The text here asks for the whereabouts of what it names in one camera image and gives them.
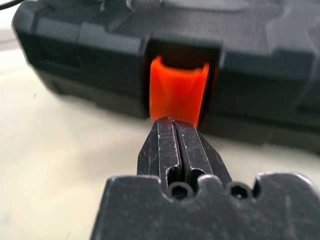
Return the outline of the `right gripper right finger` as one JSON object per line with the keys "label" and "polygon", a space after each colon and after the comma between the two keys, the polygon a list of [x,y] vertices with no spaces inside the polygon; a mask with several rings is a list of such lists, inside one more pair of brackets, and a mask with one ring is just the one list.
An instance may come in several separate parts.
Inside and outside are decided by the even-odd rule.
{"label": "right gripper right finger", "polygon": [[201,175],[215,175],[223,180],[223,160],[219,153],[190,123],[174,121],[185,181],[198,186]]}

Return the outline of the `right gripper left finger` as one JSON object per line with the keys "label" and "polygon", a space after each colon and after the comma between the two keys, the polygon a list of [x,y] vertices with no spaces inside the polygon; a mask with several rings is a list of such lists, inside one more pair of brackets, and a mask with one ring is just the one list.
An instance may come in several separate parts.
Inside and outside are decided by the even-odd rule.
{"label": "right gripper left finger", "polygon": [[166,194],[186,194],[186,164],[177,126],[169,117],[156,120],[138,154],[138,174],[160,179]]}

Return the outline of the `orange case latch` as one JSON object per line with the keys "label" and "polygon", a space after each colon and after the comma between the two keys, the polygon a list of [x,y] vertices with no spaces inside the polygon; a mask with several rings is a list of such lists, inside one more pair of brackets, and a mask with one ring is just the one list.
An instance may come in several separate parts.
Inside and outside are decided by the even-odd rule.
{"label": "orange case latch", "polygon": [[169,117],[197,127],[210,65],[181,69],[166,66],[157,56],[150,65],[149,114],[152,120]]}

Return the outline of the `black plastic tool case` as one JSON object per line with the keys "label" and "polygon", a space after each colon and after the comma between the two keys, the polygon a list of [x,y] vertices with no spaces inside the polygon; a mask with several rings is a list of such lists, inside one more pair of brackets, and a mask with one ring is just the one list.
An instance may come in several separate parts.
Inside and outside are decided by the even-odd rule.
{"label": "black plastic tool case", "polygon": [[320,153],[320,0],[25,0],[12,26],[53,92],[141,118],[179,94],[167,75],[204,72],[207,134]]}

